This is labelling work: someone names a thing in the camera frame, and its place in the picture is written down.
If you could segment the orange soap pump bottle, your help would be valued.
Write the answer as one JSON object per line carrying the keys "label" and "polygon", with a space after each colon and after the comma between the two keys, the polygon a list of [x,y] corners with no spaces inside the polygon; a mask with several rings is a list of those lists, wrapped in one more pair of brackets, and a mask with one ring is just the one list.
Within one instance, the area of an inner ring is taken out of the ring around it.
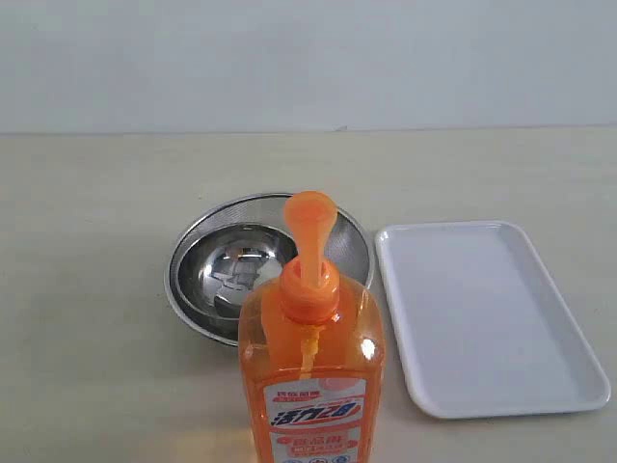
{"label": "orange soap pump bottle", "polygon": [[386,357],[369,290],[325,257],[336,204],[289,198],[298,255],[257,287],[239,318],[238,353],[260,462],[366,462]]}

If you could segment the small stainless steel bowl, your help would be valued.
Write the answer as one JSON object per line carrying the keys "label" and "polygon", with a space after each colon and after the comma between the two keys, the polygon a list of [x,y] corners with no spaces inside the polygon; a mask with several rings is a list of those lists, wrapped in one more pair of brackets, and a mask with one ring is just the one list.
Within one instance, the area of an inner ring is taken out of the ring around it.
{"label": "small stainless steel bowl", "polygon": [[180,255],[172,282],[197,312],[237,319],[247,296],[278,277],[296,256],[296,245],[282,231],[260,224],[228,225],[191,243]]}

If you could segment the white rectangular plastic tray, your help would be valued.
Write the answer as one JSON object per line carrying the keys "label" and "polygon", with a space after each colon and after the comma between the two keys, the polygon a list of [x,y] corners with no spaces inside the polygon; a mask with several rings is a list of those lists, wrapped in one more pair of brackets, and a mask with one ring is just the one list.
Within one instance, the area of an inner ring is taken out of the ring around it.
{"label": "white rectangular plastic tray", "polygon": [[375,246],[412,401],[439,419],[594,411],[608,378],[524,231],[389,226]]}

